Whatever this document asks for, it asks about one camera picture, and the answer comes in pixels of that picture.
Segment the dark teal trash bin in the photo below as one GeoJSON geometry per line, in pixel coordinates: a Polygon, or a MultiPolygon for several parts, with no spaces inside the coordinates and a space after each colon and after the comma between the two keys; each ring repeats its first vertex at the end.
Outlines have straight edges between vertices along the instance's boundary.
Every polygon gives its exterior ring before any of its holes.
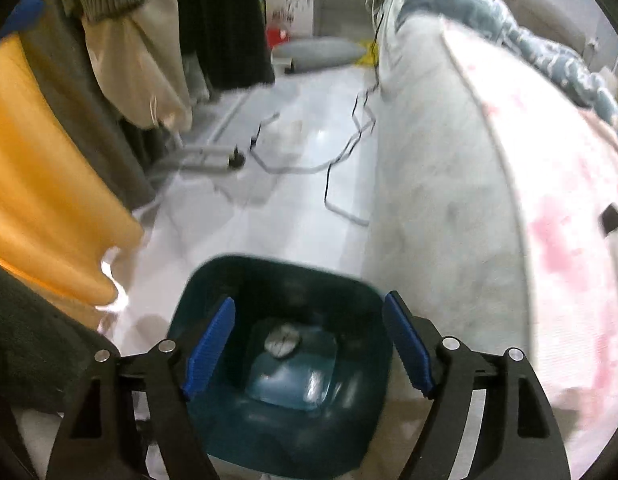
{"type": "Polygon", "coordinates": [[[239,255],[190,277],[169,327],[177,338],[223,298],[235,325],[206,390],[189,405],[206,452],[292,479],[330,479],[357,469],[381,415],[393,346],[382,296],[317,269],[239,255]],[[263,344],[291,324],[301,343],[285,359],[263,344]]]}

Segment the pink floral blanket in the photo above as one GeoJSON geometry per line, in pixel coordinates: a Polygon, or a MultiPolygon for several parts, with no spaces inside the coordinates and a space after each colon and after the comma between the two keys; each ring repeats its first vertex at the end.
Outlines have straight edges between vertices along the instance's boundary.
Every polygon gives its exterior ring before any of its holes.
{"type": "Polygon", "coordinates": [[[537,70],[473,30],[443,22],[443,43],[483,112],[522,222],[532,298],[530,357],[574,478],[618,428],[618,142],[537,70]]]}

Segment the beige hanging garment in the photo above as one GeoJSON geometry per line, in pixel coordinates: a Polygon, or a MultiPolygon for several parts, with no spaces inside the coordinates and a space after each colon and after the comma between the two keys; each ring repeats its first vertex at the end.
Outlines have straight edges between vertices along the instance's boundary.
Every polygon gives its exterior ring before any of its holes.
{"type": "Polygon", "coordinates": [[[82,26],[100,91],[124,119],[141,129],[190,130],[177,0],[145,0],[120,18],[82,26]]]}

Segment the grey bed with sheet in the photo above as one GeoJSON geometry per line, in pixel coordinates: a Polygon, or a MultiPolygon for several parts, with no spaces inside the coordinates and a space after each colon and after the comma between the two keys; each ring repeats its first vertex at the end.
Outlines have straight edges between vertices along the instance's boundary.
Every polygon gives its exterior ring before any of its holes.
{"type": "Polygon", "coordinates": [[[386,0],[377,162],[363,272],[472,349],[532,348],[530,285],[510,174],[443,35],[471,0],[386,0]]]}

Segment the blue white patterned duvet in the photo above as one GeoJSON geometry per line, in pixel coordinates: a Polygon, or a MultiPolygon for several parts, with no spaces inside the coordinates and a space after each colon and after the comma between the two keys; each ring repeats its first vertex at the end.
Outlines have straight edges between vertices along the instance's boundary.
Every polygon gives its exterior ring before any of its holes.
{"type": "Polygon", "coordinates": [[[397,26],[415,12],[441,14],[505,47],[533,66],[574,104],[590,108],[618,137],[618,103],[603,77],[587,68],[572,48],[540,37],[518,24],[503,0],[402,0],[397,26]]]}

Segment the dark fleece garment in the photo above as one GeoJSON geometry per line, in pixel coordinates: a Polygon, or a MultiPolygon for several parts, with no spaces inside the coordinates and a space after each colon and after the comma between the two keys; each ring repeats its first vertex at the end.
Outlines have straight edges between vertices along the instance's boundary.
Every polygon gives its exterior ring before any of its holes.
{"type": "Polygon", "coordinates": [[[0,266],[0,396],[22,408],[62,412],[94,354],[117,349],[0,266]]]}

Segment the grey floor cushion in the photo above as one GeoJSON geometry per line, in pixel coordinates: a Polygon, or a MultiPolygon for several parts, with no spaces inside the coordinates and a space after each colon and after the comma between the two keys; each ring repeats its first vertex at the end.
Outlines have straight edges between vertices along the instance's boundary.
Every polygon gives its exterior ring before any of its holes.
{"type": "Polygon", "coordinates": [[[288,74],[302,74],[356,64],[365,47],[345,38],[301,38],[278,44],[271,51],[272,63],[288,74]]]}

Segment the yellow hanging garment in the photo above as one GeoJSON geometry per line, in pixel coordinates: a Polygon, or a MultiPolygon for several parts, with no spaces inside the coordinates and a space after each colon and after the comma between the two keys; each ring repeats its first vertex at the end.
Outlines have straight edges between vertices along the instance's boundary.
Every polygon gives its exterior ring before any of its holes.
{"type": "Polygon", "coordinates": [[[106,252],[142,238],[47,105],[19,37],[0,41],[0,266],[95,328],[118,297],[106,252]]]}

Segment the black hanging garment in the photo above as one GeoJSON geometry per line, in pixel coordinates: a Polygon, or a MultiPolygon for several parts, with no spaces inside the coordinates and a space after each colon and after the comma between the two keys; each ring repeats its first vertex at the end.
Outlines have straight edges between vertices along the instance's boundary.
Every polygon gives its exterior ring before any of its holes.
{"type": "Polygon", "coordinates": [[[180,47],[213,90],[273,84],[260,0],[178,0],[180,47]]]}

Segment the white clothes rack base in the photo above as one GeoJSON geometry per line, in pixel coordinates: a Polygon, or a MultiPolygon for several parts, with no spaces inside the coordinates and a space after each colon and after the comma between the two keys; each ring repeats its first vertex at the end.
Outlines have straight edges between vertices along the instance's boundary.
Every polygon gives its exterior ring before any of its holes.
{"type": "Polygon", "coordinates": [[[216,102],[204,102],[194,108],[194,126],[188,133],[173,136],[177,153],[188,162],[202,165],[207,159],[223,162],[229,171],[242,169],[246,155],[237,144],[223,144],[222,138],[251,94],[247,91],[220,96],[216,102]]]}

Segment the small black object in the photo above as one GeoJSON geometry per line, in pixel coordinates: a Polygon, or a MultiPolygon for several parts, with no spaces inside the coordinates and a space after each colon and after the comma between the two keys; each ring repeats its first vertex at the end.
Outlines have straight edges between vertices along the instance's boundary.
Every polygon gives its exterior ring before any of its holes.
{"type": "Polygon", "coordinates": [[[604,236],[609,236],[614,231],[617,231],[618,207],[615,204],[609,204],[600,214],[599,223],[604,236]]]}

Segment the white tissue ball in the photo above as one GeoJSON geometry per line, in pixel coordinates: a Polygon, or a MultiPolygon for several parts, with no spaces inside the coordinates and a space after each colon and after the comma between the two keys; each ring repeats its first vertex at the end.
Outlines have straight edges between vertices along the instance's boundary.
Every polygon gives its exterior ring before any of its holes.
{"type": "Polygon", "coordinates": [[[266,336],[266,352],[276,359],[285,359],[290,356],[301,343],[301,333],[291,324],[283,324],[271,330],[266,336]]]}

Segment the yellow bag on floor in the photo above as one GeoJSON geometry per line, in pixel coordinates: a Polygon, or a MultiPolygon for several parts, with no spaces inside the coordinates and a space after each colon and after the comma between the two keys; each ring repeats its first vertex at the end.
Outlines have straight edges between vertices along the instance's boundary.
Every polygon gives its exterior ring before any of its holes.
{"type": "Polygon", "coordinates": [[[379,62],[379,47],[374,40],[360,41],[359,47],[363,49],[363,53],[358,58],[356,64],[362,67],[373,68],[379,62]]]}

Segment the red box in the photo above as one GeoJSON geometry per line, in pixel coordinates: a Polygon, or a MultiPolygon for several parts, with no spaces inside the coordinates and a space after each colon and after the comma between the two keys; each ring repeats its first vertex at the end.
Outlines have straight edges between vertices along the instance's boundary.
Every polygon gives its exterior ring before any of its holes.
{"type": "Polygon", "coordinates": [[[291,34],[284,27],[268,26],[266,28],[266,40],[268,47],[273,50],[280,44],[291,40],[291,34]]]}

